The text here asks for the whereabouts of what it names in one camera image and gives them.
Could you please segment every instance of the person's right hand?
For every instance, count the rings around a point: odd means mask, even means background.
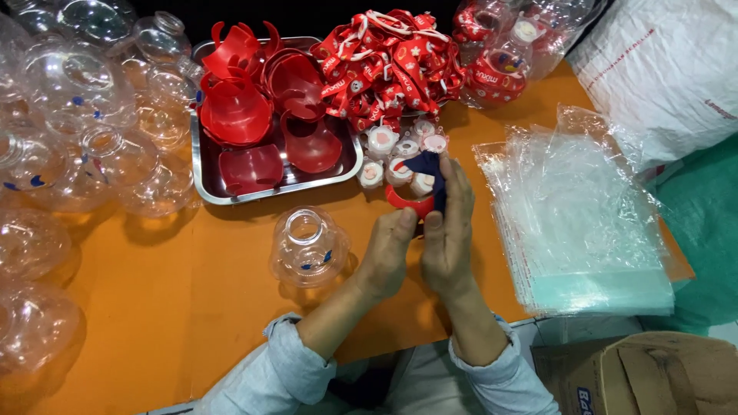
[[[472,212],[474,191],[463,169],[447,154],[441,156],[446,179],[446,217],[434,210],[425,218],[423,279],[441,298],[465,290],[472,276]]]

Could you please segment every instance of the stack of plastic bags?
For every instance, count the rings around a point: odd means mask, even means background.
[[[475,146],[518,301],[541,315],[669,315],[672,260],[637,148],[600,115],[559,107],[556,131],[511,127]]]

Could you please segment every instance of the orange table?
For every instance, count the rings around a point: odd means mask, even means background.
[[[471,146],[504,139],[505,125],[553,128],[556,106],[592,108],[567,64],[497,111],[460,103],[441,124],[477,194],[472,221],[475,275],[490,308],[508,321],[527,318],[513,286],[489,210],[491,194]],[[275,280],[267,258],[276,218],[298,205],[325,208],[351,236],[360,261],[374,219],[393,210],[381,192],[368,198],[355,180],[234,207],[205,205],[165,223],[111,205],[64,218],[77,249],[45,277],[63,284],[84,311],[69,350],[32,377],[0,379],[3,415],[132,415],[201,397],[263,342],[262,328],[286,312],[307,313],[332,287],[298,290]],[[341,361],[445,338],[449,322],[408,254],[400,293],[357,326],[337,353]]]

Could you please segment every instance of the forearm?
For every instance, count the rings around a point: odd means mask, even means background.
[[[441,294],[451,317],[452,345],[456,355],[470,366],[487,366],[508,345],[505,332],[489,311],[474,278],[467,277],[459,289]]]
[[[359,320],[378,300],[356,284],[360,275],[349,278],[328,300],[297,323],[303,345],[328,360]]]

